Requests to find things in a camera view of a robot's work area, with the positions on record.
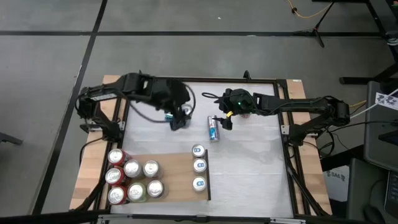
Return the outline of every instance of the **can lid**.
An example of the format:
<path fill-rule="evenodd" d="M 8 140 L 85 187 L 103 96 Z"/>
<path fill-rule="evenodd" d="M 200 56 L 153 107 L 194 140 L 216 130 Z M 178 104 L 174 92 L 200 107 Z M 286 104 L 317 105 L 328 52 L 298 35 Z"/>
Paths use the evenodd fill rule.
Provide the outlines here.
<path fill-rule="evenodd" d="M 124 191 L 121 187 L 113 187 L 108 193 L 108 200 L 112 204 L 117 204 L 123 200 L 124 196 Z"/>
<path fill-rule="evenodd" d="M 120 149 L 112 149 L 108 154 L 108 160 L 112 163 L 119 162 L 123 158 L 123 152 Z"/>
<path fill-rule="evenodd" d="M 205 155 L 205 148 L 202 145 L 196 144 L 192 147 L 192 154 L 195 157 L 202 157 Z"/>
<path fill-rule="evenodd" d="M 134 183 L 130 185 L 127 194 L 132 201 L 140 200 L 144 196 L 144 186 L 141 183 Z"/>
<path fill-rule="evenodd" d="M 181 106 L 181 109 L 184 111 L 185 115 L 188 115 L 188 114 L 190 114 L 191 111 L 192 111 L 192 106 L 189 105 L 189 104 L 183 104 L 183 105 Z"/>
<path fill-rule="evenodd" d="M 120 172 L 119 169 L 111 168 L 107 171 L 105 175 L 105 181 L 107 181 L 107 183 L 109 184 L 114 184 L 120 179 L 121 176 L 122 173 Z"/>
<path fill-rule="evenodd" d="M 195 172 L 203 172 L 207 168 L 206 160 L 204 159 L 195 159 L 193 161 L 193 170 Z"/>
<path fill-rule="evenodd" d="M 124 165 L 123 170 L 126 173 L 126 176 L 136 177 L 141 171 L 141 166 L 135 159 L 130 159 Z"/>
<path fill-rule="evenodd" d="M 145 163 L 144 172 L 146 175 L 155 175 L 159 170 L 159 165 L 156 161 L 148 161 Z"/>
<path fill-rule="evenodd" d="M 206 180 L 203 177 L 197 176 L 192 182 L 194 191 L 201 192 L 206 189 Z"/>
<path fill-rule="evenodd" d="M 153 180 L 148 184 L 148 194 L 152 197 L 157 197 L 163 193 L 163 184 L 158 180 Z"/>

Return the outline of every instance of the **chair leg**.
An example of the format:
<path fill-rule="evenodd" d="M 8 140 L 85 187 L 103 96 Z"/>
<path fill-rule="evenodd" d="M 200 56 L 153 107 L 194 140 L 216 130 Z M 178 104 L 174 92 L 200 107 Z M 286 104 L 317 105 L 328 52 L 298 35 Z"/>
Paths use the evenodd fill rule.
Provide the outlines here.
<path fill-rule="evenodd" d="M 0 133 L 0 141 L 2 142 L 10 142 L 16 145 L 20 145 L 22 144 L 22 140 L 18 139 L 18 138 L 14 138 L 12 136 L 9 136 L 8 134 L 4 134 L 4 133 Z"/>

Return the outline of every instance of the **silver can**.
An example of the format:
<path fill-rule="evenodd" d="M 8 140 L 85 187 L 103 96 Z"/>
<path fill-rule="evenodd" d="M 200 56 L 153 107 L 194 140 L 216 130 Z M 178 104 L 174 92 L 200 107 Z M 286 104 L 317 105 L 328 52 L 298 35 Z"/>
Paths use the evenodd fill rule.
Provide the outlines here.
<path fill-rule="evenodd" d="M 206 180 L 203 177 L 197 176 L 192 182 L 192 188 L 196 192 L 202 192 L 206 189 Z"/>
<path fill-rule="evenodd" d="M 204 159 L 195 159 L 193 161 L 193 171 L 195 171 L 197 174 L 201 174 L 204 171 L 206 171 L 207 164 L 206 160 Z"/>
<path fill-rule="evenodd" d="M 123 170 L 126 176 L 131 178 L 138 179 L 144 176 L 142 166 L 135 159 L 130 159 L 129 161 L 127 161 L 123 167 Z"/>
<path fill-rule="evenodd" d="M 185 115 L 188 115 L 192 112 L 192 106 L 188 104 L 184 104 L 181 106 L 182 111 L 184 111 Z M 191 119 L 186 119 L 185 120 L 185 126 L 182 128 L 189 128 L 189 125 L 191 124 Z"/>
<path fill-rule="evenodd" d="M 133 183 L 127 190 L 127 196 L 132 202 L 146 202 L 147 200 L 147 189 L 142 183 Z"/>
<path fill-rule="evenodd" d="M 207 125 L 209 128 L 210 141 L 218 141 L 220 140 L 220 131 L 218 129 L 218 122 L 213 120 L 213 118 L 217 118 L 216 115 L 207 117 Z"/>
<path fill-rule="evenodd" d="M 184 104 L 181 106 L 181 110 L 185 113 L 185 115 L 188 115 L 192 112 L 192 106 L 188 105 L 188 104 Z M 173 115 L 171 113 L 166 113 L 164 115 L 164 119 L 165 119 L 165 121 L 172 121 Z M 185 128 L 185 129 L 189 128 L 190 123 L 191 123 L 191 119 L 186 119 L 185 126 L 182 128 Z"/>
<path fill-rule="evenodd" d="M 159 180 L 153 180 L 148 184 L 147 192 L 153 198 L 160 198 L 164 194 L 164 185 Z"/>
<path fill-rule="evenodd" d="M 129 155 L 121 149 L 112 149 L 108 153 L 108 161 L 114 166 L 122 167 L 129 160 Z"/>
<path fill-rule="evenodd" d="M 196 144 L 192 147 L 192 155 L 196 158 L 205 156 L 205 148 L 202 145 Z"/>
<path fill-rule="evenodd" d="M 159 177 L 160 165 L 156 161 L 148 161 L 144 165 L 144 174 L 146 177 Z"/>
<path fill-rule="evenodd" d="M 126 175 L 123 170 L 118 167 L 110 168 L 105 174 L 105 181 L 109 185 L 121 185 L 125 183 Z"/>
<path fill-rule="evenodd" d="M 127 189 L 121 186 L 113 187 L 108 193 L 108 200 L 112 205 L 128 203 Z"/>

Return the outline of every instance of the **blue can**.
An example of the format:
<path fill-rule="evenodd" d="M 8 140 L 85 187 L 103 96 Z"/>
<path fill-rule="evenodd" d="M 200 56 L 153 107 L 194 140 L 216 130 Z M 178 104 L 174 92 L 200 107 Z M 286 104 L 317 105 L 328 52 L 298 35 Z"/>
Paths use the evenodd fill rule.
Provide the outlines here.
<path fill-rule="evenodd" d="M 213 116 L 207 117 L 210 141 L 218 141 L 218 140 L 220 140 L 220 131 L 218 130 L 217 121 L 213 120 L 213 118 L 217 118 L 217 116 L 213 115 Z"/>

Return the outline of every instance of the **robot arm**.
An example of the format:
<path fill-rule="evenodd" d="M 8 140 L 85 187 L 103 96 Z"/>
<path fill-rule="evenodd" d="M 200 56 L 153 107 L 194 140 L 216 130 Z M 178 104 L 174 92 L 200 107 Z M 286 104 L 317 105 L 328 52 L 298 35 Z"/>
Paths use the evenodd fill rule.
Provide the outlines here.
<path fill-rule="evenodd" d="M 302 146 L 307 134 L 320 133 L 329 126 L 344 126 L 349 123 L 349 106 L 332 96 L 315 99 L 284 100 L 276 96 L 250 93 L 243 89 L 226 89 L 222 97 L 216 97 L 218 108 L 227 114 L 224 118 L 215 118 L 224 129 L 232 130 L 231 117 L 238 114 L 254 113 L 270 116 L 282 112 L 309 112 L 319 114 L 314 119 L 299 124 L 290 124 L 283 130 L 293 146 Z"/>
<path fill-rule="evenodd" d="M 143 102 L 156 110 L 171 113 L 173 120 L 164 122 L 170 122 L 170 128 L 173 131 L 185 126 L 186 121 L 191 118 L 192 112 L 185 114 L 181 108 L 184 103 L 190 101 L 189 92 L 184 83 L 177 79 L 158 78 L 141 72 L 128 73 L 114 83 L 82 88 L 78 96 L 79 105 L 75 106 L 79 116 L 92 120 L 95 123 L 94 126 L 103 130 L 104 137 L 109 141 L 118 141 L 122 138 L 119 124 L 110 121 L 100 108 L 100 101 L 113 98 Z"/>

